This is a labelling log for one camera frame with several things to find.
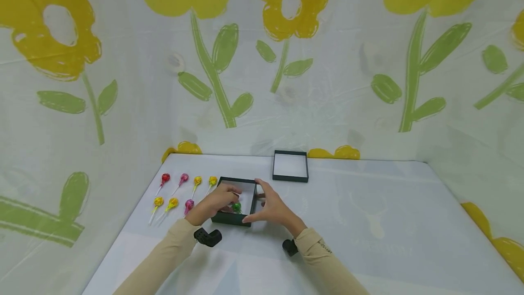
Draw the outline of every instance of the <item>yellow lollipop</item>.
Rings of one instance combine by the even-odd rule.
[[[202,182],[202,177],[198,176],[194,179],[194,187],[193,187],[193,195],[191,195],[191,199],[193,199],[193,196],[195,195],[195,191],[197,190],[198,185]]]
[[[217,178],[214,175],[212,175],[211,177],[209,177],[209,189],[207,190],[206,196],[207,194],[209,194],[211,188],[213,188],[215,184],[217,184]]]
[[[155,201],[153,203],[155,205],[155,208],[153,209],[153,213],[151,215],[151,219],[149,219],[149,223],[148,223],[149,225],[151,225],[151,222],[153,221],[156,209],[158,209],[160,206],[163,205],[163,198],[162,197],[157,197],[157,198],[155,198]]]
[[[162,219],[161,222],[158,224],[158,225],[161,225],[161,223],[163,221],[163,218],[165,218],[167,216],[168,211],[170,209],[176,208],[176,206],[178,206],[178,199],[174,198],[174,197],[169,199],[169,203],[167,204],[167,208],[164,210],[164,213],[162,213],[162,215],[159,216],[158,219],[155,220],[155,223]]]

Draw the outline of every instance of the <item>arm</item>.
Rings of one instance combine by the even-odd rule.
[[[197,244],[193,233],[198,229],[200,226],[193,226],[186,219],[176,221],[164,239],[118,287],[114,295],[155,294],[166,278],[193,251]]]
[[[221,184],[198,203],[184,219],[169,228],[167,235],[118,287],[113,295],[154,295],[167,277],[186,260],[197,244],[193,234],[207,219],[231,202],[242,190]]]
[[[329,294],[369,295],[314,229],[304,229],[295,238],[295,244],[304,262],[319,276]]]
[[[261,212],[248,215],[244,222],[269,221],[282,224],[295,239],[304,262],[320,277],[331,295],[369,295],[368,291],[335,257],[318,233],[300,219],[265,181],[255,179],[262,186],[266,202]]]

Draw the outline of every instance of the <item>hand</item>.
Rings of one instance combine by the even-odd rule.
[[[238,203],[238,195],[242,194],[242,189],[230,184],[221,183],[218,187],[207,195],[200,203],[195,205],[187,215],[186,220],[193,226],[200,226],[209,218],[213,218],[220,209],[231,202]]]
[[[255,182],[262,186],[266,201],[262,203],[263,209],[259,212],[248,215],[242,220],[244,223],[256,221],[268,221],[283,225],[296,238],[307,228],[306,224],[293,211],[287,207],[276,191],[265,181],[255,179]]]

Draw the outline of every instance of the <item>lollipop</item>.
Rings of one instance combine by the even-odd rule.
[[[186,201],[186,210],[184,211],[184,215],[187,215],[187,213],[195,206],[195,202],[193,199],[188,199]]]
[[[155,216],[156,209],[158,209],[160,206],[163,205],[163,198],[157,197],[155,198],[155,201],[153,202],[155,204],[155,208],[153,209],[153,214],[151,215],[151,219],[149,219],[149,225],[151,225],[151,222],[153,221],[153,217]]]
[[[158,222],[160,219],[162,219],[163,221],[163,218],[167,216],[168,211],[170,209],[176,208],[176,206],[178,206],[178,199],[173,197],[169,200],[169,203],[167,204],[167,208],[164,210],[164,213],[162,213],[162,215],[155,220],[155,223]]]
[[[193,201],[193,197],[195,195],[195,192],[197,191],[198,185],[200,184],[200,182],[202,182],[202,177],[195,177],[193,182],[195,184],[193,186],[193,195],[191,195],[191,199],[188,199],[186,201],[186,210],[184,211],[184,215],[186,215],[187,212],[189,212],[193,208],[193,206],[195,206],[195,202]]]
[[[166,182],[168,182],[169,179],[171,179],[171,175],[169,175],[169,173],[165,173],[165,174],[162,175],[161,186],[159,187],[158,191],[156,191],[156,195],[155,195],[155,196],[158,196],[158,193],[161,192],[161,189],[162,189],[162,187],[163,187],[163,184],[165,184]]]
[[[207,194],[209,194],[209,192],[211,191],[211,188],[213,188],[215,184],[217,184],[217,178],[215,176],[209,177],[209,189],[207,190],[206,196]]]
[[[231,208],[232,208],[232,211],[235,213],[239,213],[239,214],[242,213],[242,205],[240,203],[233,203],[233,205],[231,205]]]
[[[173,195],[175,195],[176,191],[180,188],[180,186],[187,181],[187,179],[189,179],[189,175],[187,175],[187,173],[183,173],[181,176],[180,176],[180,182],[178,183],[178,187],[175,189],[175,191],[173,191],[173,194],[171,194],[171,197],[173,197]]]

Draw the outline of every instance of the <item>left hand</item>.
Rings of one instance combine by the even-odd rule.
[[[193,226],[200,226],[209,218],[213,218],[220,209],[231,202],[238,203],[238,195],[242,194],[242,189],[227,183],[221,183],[218,187],[207,195],[200,203],[186,215],[186,220]]]

